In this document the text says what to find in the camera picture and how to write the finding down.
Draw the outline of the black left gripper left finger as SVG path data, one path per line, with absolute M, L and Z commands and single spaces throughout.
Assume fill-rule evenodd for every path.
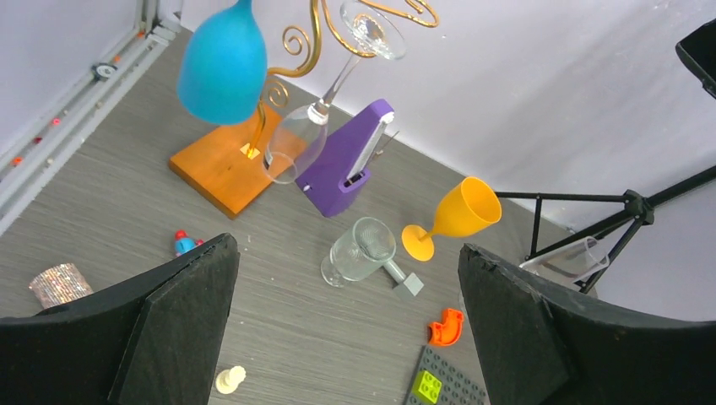
M 239 263 L 224 233 L 81 299 L 4 317 L 2 403 L 207 403 Z

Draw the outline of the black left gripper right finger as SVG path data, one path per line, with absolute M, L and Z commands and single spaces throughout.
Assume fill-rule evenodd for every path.
M 493 404 L 712 404 L 715 325 L 612 305 L 466 244 L 458 276 Z

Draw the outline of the gold wire glass rack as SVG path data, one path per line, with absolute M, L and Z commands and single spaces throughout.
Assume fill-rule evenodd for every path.
M 373 1 L 362 2 L 377 7 L 390 21 L 392 16 L 403 16 L 400 10 Z M 268 65 L 263 91 L 253 115 L 236 125 L 213 124 L 212 132 L 170 158 L 170 169 L 231 219 L 274 183 L 264 172 L 263 152 L 274 129 L 286 117 L 278 114 L 278 109 L 289 100 L 282 80 L 305 76 L 315 68 L 322 50 L 323 28 L 329 29 L 350 56 L 356 52 L 362 60 L 377 57 L 359 51 L 354 37 L 353 41 L 347 41 L 337 31 L 326 2 L 310 2 L 309 14 L 310 31 L 291 25 L 283 33 L 285 49 L 291 55 L 304 54 L 305 61 L 293 69 Z

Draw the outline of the blue plastic goblet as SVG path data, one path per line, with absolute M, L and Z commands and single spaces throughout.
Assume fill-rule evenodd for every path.
M 236 125 L 255 111 L 268 71 L 265 41 L 252 1 L 237 1 L 207 18 L 184 51 L 176 95 L 193 116 Z

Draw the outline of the clear wine glass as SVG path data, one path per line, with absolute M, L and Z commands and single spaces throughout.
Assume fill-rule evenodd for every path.
M 340 14 L 359 51 L 387 60 L 405 56 L 404 37 L 377 7 L 362 1 L 345 1 Z M 272 182 L 290 184 L 320 156 L 328 138 L 330 106 L 361 60 L 354 52 L 321 98 L 296 108 L 274 129 L 263 152 L 264 172 Z

